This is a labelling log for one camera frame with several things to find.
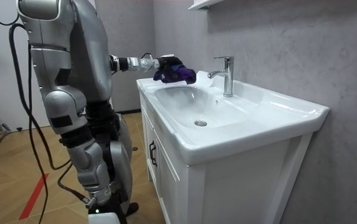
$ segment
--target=sink countertop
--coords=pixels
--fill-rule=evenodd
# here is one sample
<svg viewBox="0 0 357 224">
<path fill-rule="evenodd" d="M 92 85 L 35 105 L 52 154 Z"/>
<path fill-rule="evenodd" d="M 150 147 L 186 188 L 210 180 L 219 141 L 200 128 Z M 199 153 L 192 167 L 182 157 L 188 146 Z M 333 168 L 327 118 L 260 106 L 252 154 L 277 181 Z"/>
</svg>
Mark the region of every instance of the sink countertop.
<svg viewBox="0 0 357 224">
<path fill-rule="evenodd" d="M 152 78 L 137 80 L 137 85 L 156 111 L 163 129 L 172 135 L 173 144 L 187 165 L 202 164 L 318 131 L 329 112 L 326 106 L 238 81 L 234 81 L 234 96 L 226 98 L 222 95 L 224 77 L 209 79 L 207 72 L 198 72 L 193 85 L 165 84 Z M 182 91 L 170 91 L 172 88 L 182 88 Z M 196 111 L 187 113 L 182 108 L 180 113 L 180 108 L 169 104 L 174 102 L 180 106 L 185 98 L 179 92 L 185 91 L 200 94 L 201 101 L 196 103 L 202 106 Z M 212 122 L 205 127 L 196 126 L 197 116 Z"/>
</svg>

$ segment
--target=floor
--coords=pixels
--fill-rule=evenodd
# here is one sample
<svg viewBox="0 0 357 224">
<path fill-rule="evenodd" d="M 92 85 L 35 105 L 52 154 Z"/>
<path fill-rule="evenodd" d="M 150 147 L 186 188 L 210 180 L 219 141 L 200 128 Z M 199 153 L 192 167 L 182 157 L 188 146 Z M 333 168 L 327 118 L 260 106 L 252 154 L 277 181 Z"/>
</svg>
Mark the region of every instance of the floor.
<svg viewBox="0 0 357 224">
<path fill-rule="evenodd" d="M 131 201 L 138 202 L 140 209 L 128 218 L 128 223 L 165 223 L 153 183 L 148 181 L 141 113 L 123 117 L 128 125 L 133 147 L 138 147 L 138 150 L 133 152 L 131 161 L 134 180 Z M 54 134 L 51 128 L 43 128 L 43 132 L 51 148 L 54 164 L 57 166 L 63 164 L 69 157 L 65 148 L 59 143 L 59 136 Z M 83 203 L 56 184 L 64 169 L 51 170 L 39 136 L 35 135 L 34 140 L 45 173 L 49 174 L 47 183 L 50 197 L 42 224 L 88 223 L 87 210 Z M 8 135 L 0 144 L 0 224 L 38 223 L 45 199 L 44 188 L 37 200 L 34 197 L 33 201 L 32 194 L 39 182 L 40 171 L 32 153 L 28 132 Z M 74 169 L 66 175 L 63 183 L 85 193 L 77 182 Z"/>
</svg>

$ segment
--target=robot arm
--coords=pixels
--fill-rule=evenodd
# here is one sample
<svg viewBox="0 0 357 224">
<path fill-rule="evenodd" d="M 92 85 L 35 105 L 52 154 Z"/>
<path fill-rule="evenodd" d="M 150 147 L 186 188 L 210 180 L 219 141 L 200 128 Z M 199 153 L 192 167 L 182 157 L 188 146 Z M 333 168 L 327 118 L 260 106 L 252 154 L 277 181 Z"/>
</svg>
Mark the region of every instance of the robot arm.
<svg viewBox="0 0 357 224">
<path fill-rule="evenodd" d="M 147 72 L 154 69 L 160 68 L 160 62 L 158 59 L 151 58 L 136 58 L 136 57 L 127 57 L 119 58 L 114 55 L 109 55 L 111 68 L 114 72 L 118 71 L 141 71 Z"/>
</svg>

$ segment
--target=red tape line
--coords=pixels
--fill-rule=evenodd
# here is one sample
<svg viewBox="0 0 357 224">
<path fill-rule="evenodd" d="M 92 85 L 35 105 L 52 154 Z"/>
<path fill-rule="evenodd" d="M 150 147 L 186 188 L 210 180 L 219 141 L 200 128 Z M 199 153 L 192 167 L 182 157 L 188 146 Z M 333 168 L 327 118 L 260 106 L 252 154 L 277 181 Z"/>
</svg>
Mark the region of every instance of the red tape line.
<svg viewBox="0 0 357 224">
<path fill-rule="evenodd" d="M 47 180 L 49 174 L 45 174 L 45 180 Z M 41 190 L 44 187 L 44 180 L 42 177 L 40 177 L 39 182 L 37 183 L 37 186 L 33 190 L 33 193 L 31 194 L 29 200 L 26 203 L 26 206 L 23 209 L 23 212 L 21 216 L 19 217 L 19 220 L 23 220 L 26 218 L 29 218 L 31 210 L 33 210 L 34 205 L 36 204 L 37 199 L 40 196 Z"/>
</svg>

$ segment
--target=cabinet handle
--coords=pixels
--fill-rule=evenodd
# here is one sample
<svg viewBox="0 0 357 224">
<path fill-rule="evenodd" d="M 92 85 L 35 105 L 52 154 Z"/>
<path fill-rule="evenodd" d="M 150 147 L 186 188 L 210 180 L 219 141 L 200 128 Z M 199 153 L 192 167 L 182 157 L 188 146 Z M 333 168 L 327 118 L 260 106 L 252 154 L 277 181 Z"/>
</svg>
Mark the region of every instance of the cabinet handle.
<svg viewBox="0 0 357 224">
<path fill-rule="evenodd" d="M 152 141 L 152 143 L 149 145 L 149 155 L 150 155 L 151 158 L 152 158 L 151 148 L 152 148 L 152 146 L 154 146 L 154 145 L 155 145 L 155 141 Z"/>
<path fill-rule="evenodd" d="M 155 151 L 155 150 L 156 150 L 156 146 L 155 146 L 155 144 L 153 144 L 153 148 L 151 148 L 151 160 L 152 160 L 152 164 L 157 167 L 158 163 L 156 162 L 156 158 L 153 155 L 153 151 Z"/>
</svg>

